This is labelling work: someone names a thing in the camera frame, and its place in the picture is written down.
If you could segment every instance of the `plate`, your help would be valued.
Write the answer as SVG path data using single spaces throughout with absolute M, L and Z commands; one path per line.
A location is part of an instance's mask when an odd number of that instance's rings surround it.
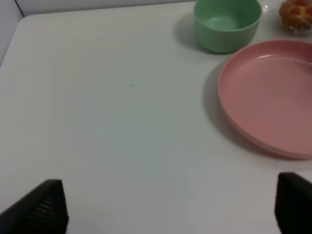
M 246 47 L 224 66 L 219 98 L 229 122 L 273 153 L 312 159 L 312 44 L 273 40 Z

